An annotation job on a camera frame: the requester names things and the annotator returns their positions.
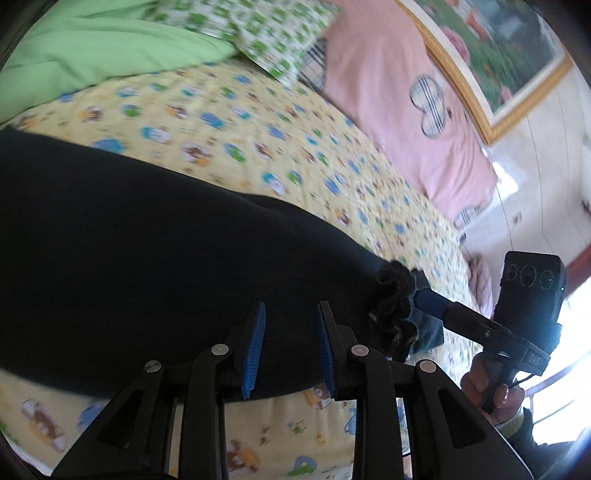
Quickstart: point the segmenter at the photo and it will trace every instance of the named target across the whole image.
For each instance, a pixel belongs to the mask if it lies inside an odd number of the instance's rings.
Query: hand
[[[472,367],[470,371],[462,377],[460,386],[462,391],[470,399],[470,401],[477,407],[482,406],[484,401],[482,393],[488,388],[488,373],[484,364],[484,354],[479,353],[472,360]],[[498,425],[512,419],[516,414],[521,404],[525,400],[525,390],[521,387],[514,387],[511,390],[507,385],[501,385],[496,389],[495,395],[495,411],[492,414],[485,413],[480,410],[486,419],[493,425]]]

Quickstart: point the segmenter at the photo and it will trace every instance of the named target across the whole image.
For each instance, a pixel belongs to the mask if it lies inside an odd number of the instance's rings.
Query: camera lens
[[[554,274],[550,270],[546,270],[540,277],[540,283],[544,290],[548,290],[554,281]]]
[[[535,278],[538,276],[538,272],[532,265],[526,265],[521,270],[521,284],[524,287],[531,287],[535,283]]]
[[[517,267],[513,264],[509,265],[507,267],[507,270],[505,271],[505,278],[509,281],[515,280],[515,277],[517,276]]]

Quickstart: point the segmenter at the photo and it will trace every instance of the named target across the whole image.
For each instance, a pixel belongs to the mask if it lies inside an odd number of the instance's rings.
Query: cartoon print bedsheet
[[[111,79],[32,108],[12,124],[281,198],[378,255],[424,270],[435,291],[475,306],[457,233],[443,215],[336,108],[243,60]],[[409,361],[431,358],[459,382],[478,346],[447,331],[445,340]],[[46,471],[105,404],[0,371],[0,429]],[[231,404],[226,431],[231,476],[350,478],[355,403],[332,401],[321,385]]]

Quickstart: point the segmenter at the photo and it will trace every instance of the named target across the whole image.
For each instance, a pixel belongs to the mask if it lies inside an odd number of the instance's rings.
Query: camera
[[[552,353],[560,341],[562,326],[557,321],[565,286],[560,257],[508,252],[494,321]]]

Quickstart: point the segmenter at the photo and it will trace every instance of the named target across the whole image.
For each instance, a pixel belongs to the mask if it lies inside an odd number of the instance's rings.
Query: handheld camera
[[[493,320],[427,290],[417,292],[415,306],[483,346],[489,388],[482,408],[491,413],[501,384],[514,385],[520,371],[543,375],[560,341],[565,286],[566,268],[556,255],[508,252]]]

